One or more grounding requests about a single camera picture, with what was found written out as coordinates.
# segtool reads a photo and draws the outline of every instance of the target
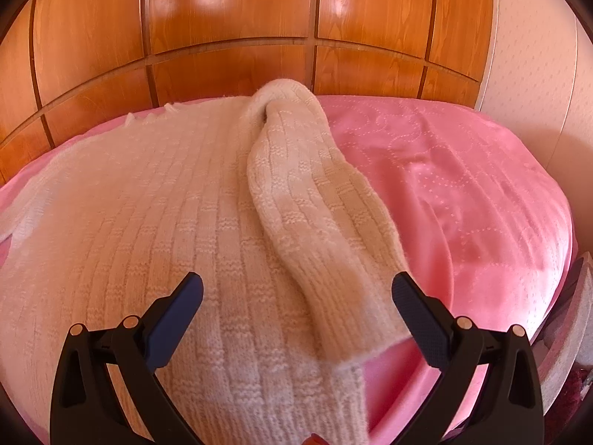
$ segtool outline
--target wood paneling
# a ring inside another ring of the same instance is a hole
[[[140,0],[37,0],[34,56],[42,104],[143,56]]]
[[[29,1],[0,44],[0,141],[37,111],[29,61]]]
[[[304,37],[309,0],[149,0],[154,53],[247,37]]]
[[[49,151],[50,146],[41,119],[34,120],[0,149],[0,172],[13,178],[29,162]]]
[[[167,102],[252,95],[270,80],[305,81],[303,45],[235,47],[178,57],[154,66],[156,93]]]
[[[480,84],[461,75],[428,68],[422,89],[424,100],[458,103],[473,108]]]
[[[320,38],[424,58],[432,0],[319,0]]]
[[[422,69],[382,52],[317,47],[315,93],[416,97]]]
[[[430,61],[481,80],[491,24],[492,0],[437,0]]]
[[[146,69],[140,68],[98,80],[50,109],[47,126],[55,144],[60,145],[112,118],[151,107]]]

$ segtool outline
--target white knitted sweater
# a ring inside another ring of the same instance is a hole
[[[73,145],[0,216],[10,234],[0,382],[29,422],[48,427],[72,323],[116,326],[192,270],[205,298],[158,373],[206,444],[368,442],[361,365],[407,336],[390,297],[405,259],[302,85],[168,105]]]

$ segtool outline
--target metal pin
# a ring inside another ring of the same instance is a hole
[[[138,317],[137,316],[128,316],[123,321],[124,328],[132,329],[135,328],[138,324]]]
[[[513,334],[515,336],[525,336],[525,328],[523,328],[520,324],[513,324]]]
[[[474,323],[472,323],[472,321],[467,316],[460,316],[457,318],[457,325],[461,329],[470,329],[472,326],[474,326]]]
[[[70,327],[70,334],[71,334],[72,336],[78,336],[80,333],[82,333],[82,330],[83,330],[83,329],[84,329],[84,328],[82,327],[82,325],[81,325],[80,323],[73,324],[73,325]]]

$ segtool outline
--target pink quilted bedspread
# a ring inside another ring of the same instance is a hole
[[[521,323],[532,336],[559,293],[575,243],[566,198],[519,139],[448,103],[362,96],[319,101],[338,147],[389,208],[425,293],[481,327]],[[104,123],[29,164],[0,190],[0,211],[65,146],[124,120]],[[0,244],[0,265],[9,246],[10,240]],[[474,376],[454,425],[469,414],[484,371]],[[372,445],[391,443],[437,377],[412,340],[366,364]]]

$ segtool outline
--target brown wooden wall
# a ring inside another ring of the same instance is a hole
[[[280,77],[473,106],[491,15],[492,0],[30,0],[0,44],[0,184],[118,115]]]

